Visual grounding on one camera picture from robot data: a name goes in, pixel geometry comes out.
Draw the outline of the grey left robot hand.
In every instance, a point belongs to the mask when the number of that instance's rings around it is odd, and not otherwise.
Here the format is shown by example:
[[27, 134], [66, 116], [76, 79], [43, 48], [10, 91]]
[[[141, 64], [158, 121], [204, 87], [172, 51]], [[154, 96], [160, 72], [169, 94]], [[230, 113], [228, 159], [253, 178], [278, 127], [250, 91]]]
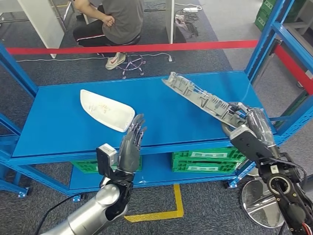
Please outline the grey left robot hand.
[[146, 130], [146, 127], [143, 127], [144, 123], [143, 114], [138, 114], [133, 119], [120, 145], [118, 170], [133, 173], [138, 169], [141, 142]]

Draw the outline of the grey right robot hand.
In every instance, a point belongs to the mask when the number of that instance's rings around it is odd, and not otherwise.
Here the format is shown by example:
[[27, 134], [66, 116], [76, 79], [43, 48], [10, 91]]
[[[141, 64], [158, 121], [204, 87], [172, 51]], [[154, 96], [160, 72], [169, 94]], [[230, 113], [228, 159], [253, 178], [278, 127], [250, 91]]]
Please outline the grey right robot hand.
[[232, 106], [232, 110], [242, 110], [245, 113], [244, 124], [235, 129], [231, 129], [228, 124], [222, 123], [223, 132], [229, 137], [230, 140], [247, 132], [261, 141], [268, 148], [276, 146], [272, 129], [263, 112], [263, 109], [250, 108], [241, 102], [232, 102], [230, 105]]

